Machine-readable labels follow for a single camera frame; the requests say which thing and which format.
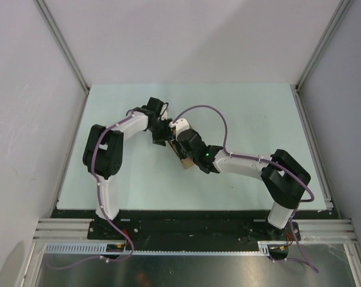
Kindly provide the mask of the brown cardboard express box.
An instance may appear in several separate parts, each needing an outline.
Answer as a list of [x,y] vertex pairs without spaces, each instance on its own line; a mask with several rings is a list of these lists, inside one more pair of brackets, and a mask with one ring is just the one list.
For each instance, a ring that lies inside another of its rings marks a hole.
[[178,159],[182,163],[183,168],[188,169],[194,165],[194,162],[187,157],[186,152],[181,147],[180,143],[176,140],[176,127],[175,126],[172,127],[171,130],[172,130],[173,138],[172,140],[167,141],[167,143],[170,144],[170,147],[172,148],[172,150],[175,152]]

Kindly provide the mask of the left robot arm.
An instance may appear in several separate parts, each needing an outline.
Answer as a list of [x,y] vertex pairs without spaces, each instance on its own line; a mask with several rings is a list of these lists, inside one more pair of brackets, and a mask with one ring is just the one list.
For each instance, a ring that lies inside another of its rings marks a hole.
[[150,131],[152,143],[166,146],[172,139],[167,117],[168,103],[151,97],[146,105],[129,109],[119,122],[106,127],[91,127],[82,162],[97,184],[98,207],[96,214],[105,219],[100,231],[109,239],[120,235],[121,224],[114,220],[120,211],[118,194],[112,186],[113,178],[123,163],[124,143],[139,132]]

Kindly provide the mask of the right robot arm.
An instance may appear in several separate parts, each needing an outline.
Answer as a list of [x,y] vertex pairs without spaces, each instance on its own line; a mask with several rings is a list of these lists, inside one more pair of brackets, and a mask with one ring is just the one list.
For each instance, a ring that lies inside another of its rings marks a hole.
[[311,181],[310,174],[285,150],[270,156],[230,154],[222,146],[206,145],[198,132],[186,129],[175,137],[177,148],[206,173],[233,173],[262,181],[274,203],[265,234],[278,240]]

